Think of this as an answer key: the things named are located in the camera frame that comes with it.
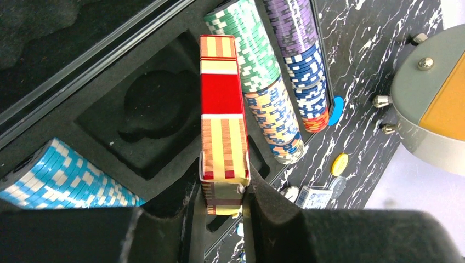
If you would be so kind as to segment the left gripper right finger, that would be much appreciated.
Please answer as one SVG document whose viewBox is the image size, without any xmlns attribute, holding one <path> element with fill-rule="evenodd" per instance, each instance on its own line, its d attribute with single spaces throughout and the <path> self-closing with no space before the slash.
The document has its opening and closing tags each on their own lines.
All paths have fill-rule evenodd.
<svg viewBox="0 0 465 263">
<path fill-rule="evenodd" d="M 247 262 L 464 262 L 443 225 L 411 210 L 302 209 L 250 167 Z"/>
</svg>

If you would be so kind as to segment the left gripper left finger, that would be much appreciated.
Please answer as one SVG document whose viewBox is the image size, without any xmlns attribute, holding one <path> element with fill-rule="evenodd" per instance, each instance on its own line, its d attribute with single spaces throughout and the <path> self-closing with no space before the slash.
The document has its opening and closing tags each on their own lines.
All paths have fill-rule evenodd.
<svg viewBox="0 0 465 263">
<path fill-rule="evenodd" d="M 199 162 L 139 207 L 1 213 L 1 262 L 197 262 Z"/>
</svg>

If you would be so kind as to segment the blue playing card deck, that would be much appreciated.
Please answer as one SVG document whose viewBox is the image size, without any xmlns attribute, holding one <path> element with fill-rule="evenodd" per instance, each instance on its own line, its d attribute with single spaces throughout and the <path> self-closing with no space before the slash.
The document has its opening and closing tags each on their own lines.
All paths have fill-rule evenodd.
<svg viewBox="0 0 465 263">
<path fill-rule="evenodd" d="M 303 186 L 295 204 L 303 209 L 325 209 L 332 195 L 330 189 Z"/>
</svg>

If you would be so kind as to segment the red playing card deck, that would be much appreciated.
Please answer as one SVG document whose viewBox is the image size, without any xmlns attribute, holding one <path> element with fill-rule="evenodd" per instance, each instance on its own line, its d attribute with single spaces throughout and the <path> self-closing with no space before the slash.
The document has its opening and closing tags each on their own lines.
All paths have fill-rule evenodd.
<svg viewBox="0 0 465 263">
<path fill-rule="evenodd" d="M 235 39 L 202 35 L 199 44 L 200 183 L 208 214 L 237 217 L 251 178 Z"/>
</svg>

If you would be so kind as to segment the white chip marked one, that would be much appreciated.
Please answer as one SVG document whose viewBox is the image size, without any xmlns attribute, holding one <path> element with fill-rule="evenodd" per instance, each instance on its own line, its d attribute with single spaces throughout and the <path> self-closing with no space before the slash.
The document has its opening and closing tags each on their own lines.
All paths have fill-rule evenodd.
<svg viewBox="0 0 465 263">
<path fill-rule="evenodd" d="M 295 186 L 287 187 L 280 192 L 286 199 L 294 203 L 299 196 L 299 188 Z"/>
</svg>

